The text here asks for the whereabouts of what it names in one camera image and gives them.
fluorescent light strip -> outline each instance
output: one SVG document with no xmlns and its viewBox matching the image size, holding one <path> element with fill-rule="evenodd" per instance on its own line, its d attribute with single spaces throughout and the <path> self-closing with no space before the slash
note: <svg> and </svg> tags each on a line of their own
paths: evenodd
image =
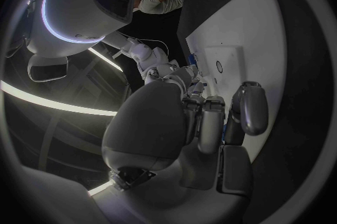
<svg viewBox="0 0 337 224">
<path fill-rule="evenodd" d="M 103 57 L 100 53 L 98 53 L 96 50 L 94 50 L 93 48 L 89 48 L 88 49 L 90 52 L 93 52 L 96 56 L 100 57 L 102 60 L 108 62 L 110 65 L 112 65 L 113 67 L 115 67 L 116 69 L 120 70 L 121 72 L 123 72 L 123 70 L 120 68 L 120 66 L 114 64 L 112 61 L 108 60 L 106 57 Z"/>
<path fill-rule="evenodd" d="M 97 194 L 97 193 L 103 191 L 104 189 L 106 189 L 106 188 L 109 187 L 109 186 L 112 186 L 112 184 L 111 184 L 110 181 L 107 182 L 107 183 L 105 183 L 105 184 L 103 184 L 103 185 L 101 185 L 101 186 L 98 186 L 98 187 L 95 188 L 95 189 L 89 190 L 89 191 L 88 191 L 88 192 L 89 192 L 89 195 L 90 195 L 90 196 L 95 195 L 95 194 Z"/>
<path fill-rule="evenodd" d="M 8 85 L 6 82 L 1 81 L 0 83 L 0 88 L 16 97 L 22 100 L 25 100 L 30 103 L 38 104 L 41 106 L 49 107 L 49 108 L 54 108 L 54 109 L 59 109 L 63 111 L 69 111 L 69 112 L 75 112 L 75 113 L 88 113 L 90 115 L 100 115 L 100 116 L 115 116 L 117 112 L 111 112 L 111 111 L 104 111 L 104 110 L 96 110 L 96 109 L 91 109 L 91 108 L 84 108 L 84 107 L 79 107 L 79 106 L 74 106 L 74 105 L 69 105 L 61 102 L 55 102 L 53 100 L 49 99 L 44 99 L 40 98 L 37 96 L 34 96 L 32 94 L 29 94 L 27 92 L 21 91 L 20 89 L 17 89 L 11 85 Z"/>
<path fill-rule="evenodd" d="M 48 31 L 51 34 L 53 34 L 56 38 L 64 40 L 64 41 L 69 42 L 69 43 L 98 43 L 98 42 L 100 42 L 101 40 L 103 40 L 105 38 L 105 36 L 103 36 L 100 39 L 96 39 L 96 40 L 72 40 L 72 39 L 68 39 L 68 38 L 65 38 L 65 37 L 59 35 L 58 33 L 56 33 L 51 28 L 51 26 L 49 25 L 49 23 L 47 21 L 47 17 L 45 15 L 45 2 L 46 2 L 46 0 L 43 0 L 43 2 L 42 2 L 42 8 L 41 8 L 42 20 L 43 20 L 44 25 L 48 29 Z"/>
</svg>

gray t-shirt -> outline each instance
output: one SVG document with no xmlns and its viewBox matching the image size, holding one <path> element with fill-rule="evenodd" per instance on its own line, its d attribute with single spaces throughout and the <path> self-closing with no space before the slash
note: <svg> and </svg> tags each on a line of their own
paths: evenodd
<svg viewBox="0 0 337 224">
<path fill-rule="evenodd" d="M 140 1 L 138 9 L 145 13 L 161 15 L 181 8 L 183 3 L 184 0 L 164 0 L 163 2 L 159 0 L 142 0 Z"/>
</svg>

glowing light strip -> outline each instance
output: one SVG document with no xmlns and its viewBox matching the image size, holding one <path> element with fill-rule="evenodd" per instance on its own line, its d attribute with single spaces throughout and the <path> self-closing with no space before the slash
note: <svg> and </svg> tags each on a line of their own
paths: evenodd
<svg viewBox="0 0 337 224">
<path fill-rule="evenodd" d="M 88 113 L 90 115 L 100 115 L 100 116 L 115 116 L 117 112 L 111 112 L 111 111 L 104 111 L 104 110 L 96 110 L 96 109 L 91 109 L 91 108 L 84 108 L 84 107 L 79 107 L 79 106 L 74 106 L 70 104 L 65 104 L 61 102 L 55 102 L 53 100 L 49 99 L 44 99 L 41 97 L 34 96 L 32 94 L 29 94 L 27 92 L 21 91 L 20 89 L 17 89 L 11 85 L 8 85 L 6 82 L 1 81 L 0 82 L 0 88 L 16 97 L 22 100 L 25 100 L 30 103 L 38 104 L 41 106 L 49 107 L 49 108 L 54 108 L 54 109 L 59 109 L 63 111 L 69 111 L 69 112 L 75 112 L 75 113 Z"/>
<path fill-rule="evenodd" d="M 43 2 L 42 2 L 42 8 L 41 8 L 42 20 L 43 20 L 43 23 L 44 23 L 45 27 L 48 29 L 48 31 L 51 34 L 53 34 L 56 38 L 64 40 L 66 42 L 70 42 L 70 43 L 98 43 L 105 38 L 105 36 L 104 36 L 104 37 L 101 37 L 100 39 L 96 39 L 96 40 L 72 40 L 72 39 L 68 39 L 68 38 L 65 38 L 65 37 L 59 35 L 58 33 L 56 33 L 51 28 L 51 26 L 49 25 L 49 23 L 47 21 L 47 17 L 45 15 L 45 2 L 46 2 L 46 0 L 43 0 Z"/>
<path fill-rule="evenodd" d="M 95 188 L 95 189 L 89 190 L 89 191 L 88 191 L 88 192 L 89 192 L 89 195 L 90 195 L 90 196 L 95 195 L 95 194 L 97 194 L 97 193 L 103 191 L 104 189 L 106 189 L 106 188 L 109 187 L 109 186 L 112 186 L 112 184 L 111 184 L 110 181 L 109 181 L 108 183 L 105 183 L 105 184 L 101 185 L 101 186 L 98 186 L 98 187 Z"/>
<path fill-rule="evenodd" d="M 96 50 L 94 50 L 93 48 L 89 48 L 89 51 L 93 52 L 96 56 L 100 57 L 102 60 L 108 62 L 110 65 L 112 65 L 113 67 L 115 67 L 116 69 L 120 70 L 121 72 L 123 72 L 123 70 L 120 68 L 120 66 L 114 64 L 112 61 L 108 60 L 106 57 L 103 57 L 100 53 L 98 53 Z"/>
</svg>

